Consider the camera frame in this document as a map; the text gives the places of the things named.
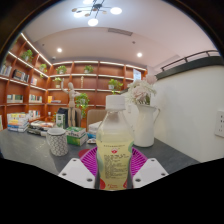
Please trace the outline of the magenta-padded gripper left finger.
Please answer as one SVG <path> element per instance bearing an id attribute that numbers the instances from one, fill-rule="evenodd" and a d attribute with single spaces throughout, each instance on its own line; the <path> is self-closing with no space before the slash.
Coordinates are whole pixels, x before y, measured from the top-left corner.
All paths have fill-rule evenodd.
<path id="1" fill-rule="evenodd" d="M 97 148 L 81 151 L 80 158 L 72 158 L 59 173 L 59 177 L 84 188 L 95 188 L 98 165 Z"/>

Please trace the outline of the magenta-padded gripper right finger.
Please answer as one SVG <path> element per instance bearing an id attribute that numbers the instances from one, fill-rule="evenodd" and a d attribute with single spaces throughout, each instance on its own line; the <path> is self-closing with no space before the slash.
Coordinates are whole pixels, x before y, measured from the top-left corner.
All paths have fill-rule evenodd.
<path id="1" fill-rule="evenodd" d="M 167 175 L 167 171 L 156 158 L 147 158 L 138 149 L 132 149 L 130 176 L 134 188 L 141 188 Z"/>

